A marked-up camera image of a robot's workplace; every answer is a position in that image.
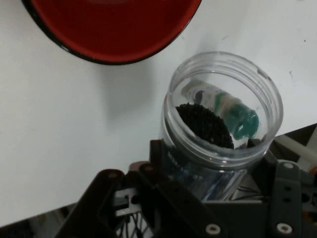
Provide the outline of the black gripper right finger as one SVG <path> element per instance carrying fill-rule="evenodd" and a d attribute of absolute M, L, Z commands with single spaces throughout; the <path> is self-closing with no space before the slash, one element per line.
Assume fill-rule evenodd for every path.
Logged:
<path fill-rule="evenodd" d="M 317 227 L 305 214 L 317 214 L 317 177 L 291 161 L 266 153 L 251 178 L 263 199 L 248 224 L 250 238 L 315 238 Z"/>

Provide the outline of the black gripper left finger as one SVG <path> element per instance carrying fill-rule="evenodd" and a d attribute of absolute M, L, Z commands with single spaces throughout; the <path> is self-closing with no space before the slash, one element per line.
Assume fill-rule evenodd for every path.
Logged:
<path fill-rule="evenodd" d="M 59 238 L 128 236 L 140 214 L 155 238 L 225 238 L 228 229 L 210 209 L 160 170 L 163 143 L 150 142 L 150 159 L 136 170 L 102 170 L 64 224 Z"/>

